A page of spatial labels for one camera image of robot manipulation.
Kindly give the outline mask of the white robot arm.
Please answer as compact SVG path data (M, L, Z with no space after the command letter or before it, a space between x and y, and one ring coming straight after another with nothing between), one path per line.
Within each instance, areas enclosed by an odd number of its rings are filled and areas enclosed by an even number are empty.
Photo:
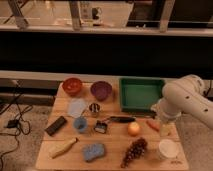
M162 97L151 106L160 121L160 136L182 112L192 115L213 130L213 102L204 96L205 83L197 75L187 75L167 82Z

